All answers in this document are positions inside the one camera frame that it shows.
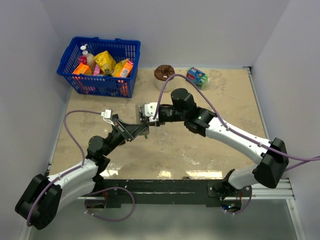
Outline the beige white remote control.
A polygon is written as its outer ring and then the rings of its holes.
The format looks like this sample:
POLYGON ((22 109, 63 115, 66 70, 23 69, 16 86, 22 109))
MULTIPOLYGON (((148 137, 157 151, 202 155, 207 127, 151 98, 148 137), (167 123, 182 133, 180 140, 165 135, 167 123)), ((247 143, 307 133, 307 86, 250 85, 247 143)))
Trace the beige white remote control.
POLYGON ((140 133, 141 136, 149 135, 150 130, 149 130, 149 125, 147 121, 145 120, 145 117, 143 116, 143 106, 144 103, 137 103, 135 105, 135 115, 136 115, 136 122, 137 124, 144 125, 145 130, 140 133))

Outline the black battery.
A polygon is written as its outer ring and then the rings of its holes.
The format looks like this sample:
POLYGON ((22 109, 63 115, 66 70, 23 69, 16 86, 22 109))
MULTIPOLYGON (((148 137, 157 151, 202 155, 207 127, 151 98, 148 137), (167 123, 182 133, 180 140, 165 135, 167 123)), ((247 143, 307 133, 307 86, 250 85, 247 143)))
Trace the black battery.
POLYGON ((183 179, 183 180, 189 180, 189 179, 191 179, 192 177, 190 177, 190 176, 183 176, 183 177, 181 177, 181 179, 183 179))

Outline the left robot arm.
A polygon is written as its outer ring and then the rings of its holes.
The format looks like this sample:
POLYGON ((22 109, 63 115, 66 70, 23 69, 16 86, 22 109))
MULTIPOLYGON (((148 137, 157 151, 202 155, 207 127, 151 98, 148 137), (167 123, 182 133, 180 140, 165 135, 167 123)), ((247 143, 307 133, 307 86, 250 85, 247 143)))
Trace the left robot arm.
POLYGON ((98 178, 110 162, 107 155, 124 141, 146 135, 149 130, 146 123, 126 123, 116 114, 105 120, 111 124, 112 131, 106 138, 91 137, 80 163, 54 175, 38 174, 32 178, 14 209, 26 220, 27 226, 44 229, 59 210, 78 197, 99 196, 104 184, 98 178))

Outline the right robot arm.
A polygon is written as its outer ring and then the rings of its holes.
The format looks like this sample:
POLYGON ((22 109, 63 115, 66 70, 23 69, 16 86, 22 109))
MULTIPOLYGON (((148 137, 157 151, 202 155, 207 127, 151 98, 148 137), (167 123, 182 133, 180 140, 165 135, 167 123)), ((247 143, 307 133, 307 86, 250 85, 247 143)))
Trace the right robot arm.
POLYGON ((140 119, 157 127, 167 122, 183 122, 190 132, 224 143, 253 161, 250 167, 230 170, 213 186, 216 192, 222 197, 233 197, 242 188, 254 184, 270 189, 277 187, 289 164, 289 159, 279 154, 287 151, 281 139, 270 141, 228 126, 216 113, 197 106, 193 95, 185 88, 175 89, 170 96, 172 104, 145 104, 140 119))

